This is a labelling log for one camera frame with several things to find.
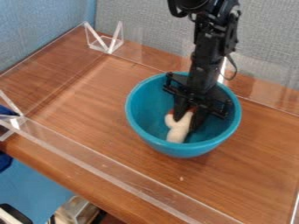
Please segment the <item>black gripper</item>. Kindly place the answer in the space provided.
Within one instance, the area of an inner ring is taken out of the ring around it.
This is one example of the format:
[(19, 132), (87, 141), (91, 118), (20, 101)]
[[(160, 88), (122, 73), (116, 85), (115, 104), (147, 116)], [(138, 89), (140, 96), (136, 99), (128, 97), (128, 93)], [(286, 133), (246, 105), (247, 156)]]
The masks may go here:
[(230, 98), (220, 92), (218, 85), (223, 64), (224, 59), (208, 65), (194, 61), (187, 74), (166, 74), (163, 90), (174, 97), (174, 120), (179, 122), (191, 110), (190, 132), (198, 130), (208, 115), (227, 117)]

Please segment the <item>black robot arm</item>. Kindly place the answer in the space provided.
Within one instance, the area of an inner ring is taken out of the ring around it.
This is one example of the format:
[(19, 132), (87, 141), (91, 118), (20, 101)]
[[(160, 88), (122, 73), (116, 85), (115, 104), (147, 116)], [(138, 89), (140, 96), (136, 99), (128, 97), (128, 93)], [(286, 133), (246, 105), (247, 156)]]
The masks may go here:
[(226, 118), (231, 99), (218, 87), (220, 67), (236, 51), (239, 0), (167, 0), (171, 14), (194, 23), (195, 50), (191, 68), (186, 75), (166, 74), (163, 90), (174, 96), (174, 120), (180, 121), (188, 112), (190, 130), (195, 131), (208, 116)]

